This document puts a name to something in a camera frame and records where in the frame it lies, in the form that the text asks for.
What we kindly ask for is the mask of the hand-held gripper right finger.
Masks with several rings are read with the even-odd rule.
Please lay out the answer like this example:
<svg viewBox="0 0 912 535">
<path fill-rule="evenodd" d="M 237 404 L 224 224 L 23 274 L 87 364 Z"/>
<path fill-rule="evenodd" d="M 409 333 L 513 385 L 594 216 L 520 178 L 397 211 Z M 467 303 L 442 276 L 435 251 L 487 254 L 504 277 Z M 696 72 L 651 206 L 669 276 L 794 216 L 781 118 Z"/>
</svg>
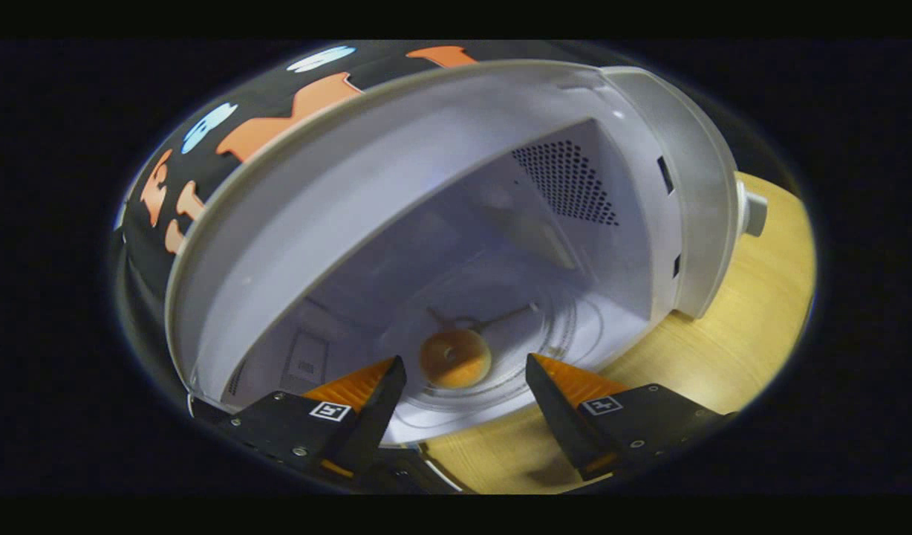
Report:
<svg viewBox="0 0 912 535">
<path fill-rule="evenodd" d="M 633 478 L 686 453 L 735 419 L 660 383 L 629 387 L 530 353 L 525 380 L 582 481 Z"/>
</svg>

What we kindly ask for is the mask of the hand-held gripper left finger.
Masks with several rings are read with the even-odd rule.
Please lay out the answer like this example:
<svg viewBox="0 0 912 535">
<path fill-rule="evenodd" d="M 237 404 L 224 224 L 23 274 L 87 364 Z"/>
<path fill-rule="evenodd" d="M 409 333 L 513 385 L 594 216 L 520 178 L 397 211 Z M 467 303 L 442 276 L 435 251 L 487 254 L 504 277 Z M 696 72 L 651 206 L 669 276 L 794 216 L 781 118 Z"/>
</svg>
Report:
<svg viewBox="0 0 912 535">
<path fill-rule="evenodd" d="M 396 355 L 309 392 L 272 392 L 229 417 L 229 436 L 310 479 L 355 480 L 374 463 L 407 380 Z"/>
</svg>

